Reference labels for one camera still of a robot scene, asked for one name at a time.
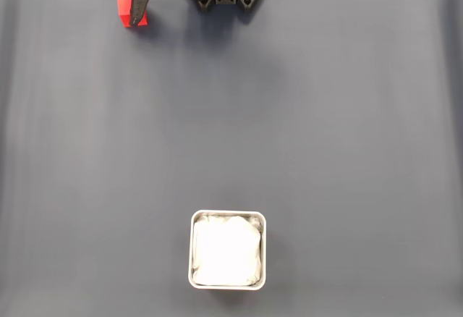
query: red block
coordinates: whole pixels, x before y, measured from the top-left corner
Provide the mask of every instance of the red block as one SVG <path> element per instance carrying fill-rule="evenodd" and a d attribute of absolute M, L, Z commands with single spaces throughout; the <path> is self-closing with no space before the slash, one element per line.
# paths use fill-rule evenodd
<path fill-rule="evenodd" d="M 130 28 L 130 6 L 132 5 L 132 0 L 117 0 L 117 9 L 119 11 L 119 16 L 121 17 L 122 24 L 126 28 Z M 146 11 L 143 15 L 142 20 L 138 23 L 138 26 L 147 25 L 148 20 L 146 19 Z"/>

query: metal container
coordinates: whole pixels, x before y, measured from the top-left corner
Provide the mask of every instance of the metal container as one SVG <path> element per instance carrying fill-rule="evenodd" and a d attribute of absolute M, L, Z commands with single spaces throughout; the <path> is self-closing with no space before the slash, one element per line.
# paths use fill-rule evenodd
<path fill-rule="evenodd" d="M 262 271 L 260 280 L 250 286 L 205 286 L 196 284 L 193 281 L 193 227 L 195 222 L 201 216 L 242 216 L 242 217 L 257 217 L 262 224 L 262 232 L 260 233 L 260 262 Z M 267 222 L 266 218 L 260 212 L 254 211 L 221 211 L 221 210 L 199 210 L 191 217 L 190 230 L 190 259 L 188 263 L 188 280 L 194 288 L 198 289 L 228 289 L 228 290 L 259 290 L 266 282 L 266 246 L 267 246 Z"/>

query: gray backdrop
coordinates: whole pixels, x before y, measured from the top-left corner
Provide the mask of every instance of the gray backdrop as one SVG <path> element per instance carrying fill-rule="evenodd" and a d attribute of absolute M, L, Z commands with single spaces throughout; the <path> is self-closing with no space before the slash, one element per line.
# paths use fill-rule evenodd
<path fill-rule="evenodd" d="M 0 0 L 0 316 L 463 316 L 461 0 Z M 259 292 L 187 281 L 262 212 Z"/>

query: white cloth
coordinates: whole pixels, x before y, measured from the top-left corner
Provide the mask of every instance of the white cloth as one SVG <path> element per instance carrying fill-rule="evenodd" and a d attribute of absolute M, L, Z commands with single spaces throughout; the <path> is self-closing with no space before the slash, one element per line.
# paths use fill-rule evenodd
<path fill-rule="evenodd" d="M 193 228 L 193 280 L 208 286 L 249 286 L 260 280 L 260 222 L 202 216 Z"/>

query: gray table surface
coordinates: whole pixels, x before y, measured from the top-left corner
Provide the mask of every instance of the gray table surface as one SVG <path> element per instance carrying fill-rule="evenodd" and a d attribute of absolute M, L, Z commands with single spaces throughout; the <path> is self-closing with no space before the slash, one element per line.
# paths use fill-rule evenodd
<path fill-rule="evenodd" d="M 463 316 L 459 13 L 0 0 L 0 316 Z M 189 285 L 202 208 L 266 216 L 261 291 Z"/>

